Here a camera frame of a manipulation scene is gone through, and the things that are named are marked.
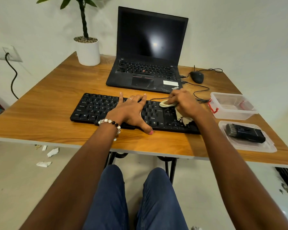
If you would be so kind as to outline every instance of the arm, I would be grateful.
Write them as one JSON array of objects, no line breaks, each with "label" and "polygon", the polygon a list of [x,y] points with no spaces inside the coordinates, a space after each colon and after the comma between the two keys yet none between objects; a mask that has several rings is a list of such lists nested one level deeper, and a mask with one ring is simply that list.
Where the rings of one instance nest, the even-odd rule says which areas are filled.
[{"label": "arm", "polygon": [[[120,93],[119,103],[107,114],[107,119],[119,125],[127,122],[139,126],[151,135],[152,128],[140,116],[146,95],[131,98],[123,103],[123,94]],[[59,174],[21,230],[82,228],[116,132],[115,125],[100,124]]]},{"label": "arm", "polygon": [[288,220],[250,170],[237,150],[223,135],[211,113],[193,96],[174,90],[167,104],[177,102],[177,110],[196,122],[227,212],[237,230],[288,230]]}]

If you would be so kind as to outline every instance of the white wall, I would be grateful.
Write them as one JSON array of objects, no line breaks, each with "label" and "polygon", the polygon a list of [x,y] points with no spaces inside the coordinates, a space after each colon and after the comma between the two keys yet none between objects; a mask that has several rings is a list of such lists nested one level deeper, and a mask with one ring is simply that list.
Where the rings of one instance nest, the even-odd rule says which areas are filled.
[{"label": "white wall", "polygon": [[[0,0],[0,42],[13,45],[23,63],[15,93],[22,96],[60,64],[81,35],[75,0],[60,10],[62,0]],[[100,52],[115,55],[118,6],[188,17],[180,65],[220,67],[275,127],[288,113],[288,0],[104,0],[98,10],[86,8],[89,33]],[[0,103],[16,99],[10,92],[13,71],[0,61]]]}]

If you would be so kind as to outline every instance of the white plant pot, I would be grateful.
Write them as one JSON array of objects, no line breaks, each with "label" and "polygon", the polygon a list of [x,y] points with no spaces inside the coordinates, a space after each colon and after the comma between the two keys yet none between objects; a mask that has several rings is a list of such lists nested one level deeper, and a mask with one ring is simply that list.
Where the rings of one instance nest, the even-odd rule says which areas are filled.
[{"label": "white plant pot", "polygon": [[100,63],[99,42],[76,43],[76,51],[79,63],[86,66],[95,66]]}]

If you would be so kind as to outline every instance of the beaded bracelet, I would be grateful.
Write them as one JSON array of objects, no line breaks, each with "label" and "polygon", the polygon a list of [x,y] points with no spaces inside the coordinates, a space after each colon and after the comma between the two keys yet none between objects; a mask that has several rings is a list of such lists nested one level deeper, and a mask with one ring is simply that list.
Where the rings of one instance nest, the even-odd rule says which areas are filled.
[{"label": "beaded bracelet", "polygon": [[98,121],[98,124],[100,125],[101,123],[112,123],[113,125],[115,125],[117,127],[117,133],[116,135],[118,135],[119,133],[121,133],[121,126],[119,126],[118,123],[115,123],[115,121],[112,121],[111,119],[102,119]]}]

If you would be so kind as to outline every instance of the potted plant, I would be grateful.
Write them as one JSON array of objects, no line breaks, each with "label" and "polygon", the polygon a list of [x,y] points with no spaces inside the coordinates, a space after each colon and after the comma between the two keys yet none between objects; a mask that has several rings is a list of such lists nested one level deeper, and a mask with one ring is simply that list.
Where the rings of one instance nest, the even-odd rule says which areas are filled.
[{"label": "potted plant", "polygon": [[[37,3],[41,3],[47,0],[38,0]],[[64,9],[71,0],[63,0],[61,9]],[[83,25],[83,36],[74,38],[77,44],[77,55],[79,63],[86,66],[94,66],[100,63],[99,53],[99,42],[98,39],[88,36],[88,28],[85,20],[85,6],[89,4],[93,7],[97,7],[92,0],[76,0],[79,3],[82,25]]]}]

